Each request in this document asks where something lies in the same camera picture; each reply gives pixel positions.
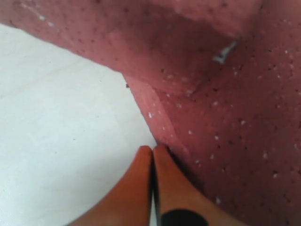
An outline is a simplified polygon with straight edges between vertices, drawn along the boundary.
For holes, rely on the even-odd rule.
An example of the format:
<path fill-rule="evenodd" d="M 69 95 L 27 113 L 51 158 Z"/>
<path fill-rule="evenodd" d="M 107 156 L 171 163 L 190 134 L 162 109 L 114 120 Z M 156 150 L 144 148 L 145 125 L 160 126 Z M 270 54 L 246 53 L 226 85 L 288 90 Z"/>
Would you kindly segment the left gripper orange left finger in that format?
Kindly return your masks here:
<path fill-rule="evenodd" d="M 76 226 L 148 226 L 151 213 L 152 149 L 141 146 L 118 183 Z"/>

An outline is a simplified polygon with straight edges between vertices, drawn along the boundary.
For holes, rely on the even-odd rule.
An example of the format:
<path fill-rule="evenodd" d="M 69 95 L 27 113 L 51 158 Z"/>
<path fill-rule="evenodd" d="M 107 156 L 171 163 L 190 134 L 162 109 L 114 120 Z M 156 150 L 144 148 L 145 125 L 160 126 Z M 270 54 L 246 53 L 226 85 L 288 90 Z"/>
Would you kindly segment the left gripper black orange right finger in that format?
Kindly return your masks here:
<path fill-rule="evenodd" d="M 158 226 L 243 226 L 208 200 L 178 168 L 164 145 L 153 150 Z"/>

